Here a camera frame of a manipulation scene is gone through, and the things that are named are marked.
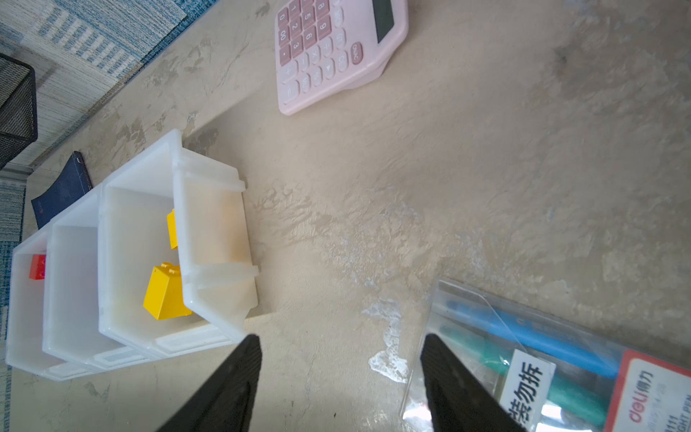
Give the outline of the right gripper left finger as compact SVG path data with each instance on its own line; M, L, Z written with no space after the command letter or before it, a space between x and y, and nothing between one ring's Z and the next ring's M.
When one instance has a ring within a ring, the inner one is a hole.
M247 431L262 365L260 338L250 334L161 431Z

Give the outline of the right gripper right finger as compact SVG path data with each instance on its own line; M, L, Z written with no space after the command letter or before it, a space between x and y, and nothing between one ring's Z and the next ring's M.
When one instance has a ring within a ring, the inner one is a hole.
M420 360L433 430L525 431L436 334L425 336Z

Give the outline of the yellow lego brick top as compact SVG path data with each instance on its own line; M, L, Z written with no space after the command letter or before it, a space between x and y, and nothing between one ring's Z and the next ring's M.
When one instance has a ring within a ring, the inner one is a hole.
M162 263L153 268L143 307L156 320L170 320L194 314L184 303L179 266Z

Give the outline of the yellow lego brick tall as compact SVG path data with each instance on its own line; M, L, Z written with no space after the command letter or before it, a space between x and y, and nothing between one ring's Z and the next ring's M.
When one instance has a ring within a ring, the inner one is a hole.
M167 214L167 231L168 231L170 248L172 248L172 250L176 250L178 248L178 240L177 240L177 233L176 233L176 213L175 213L175 211L171 211L171 212L169 212L169 214Z

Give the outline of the red lego brick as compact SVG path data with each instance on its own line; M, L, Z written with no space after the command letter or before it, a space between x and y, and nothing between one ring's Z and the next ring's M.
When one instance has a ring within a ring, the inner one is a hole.
M42 281L45 279L46 272L46 256L44 254L35 254L32 256L29 278L34 281Z

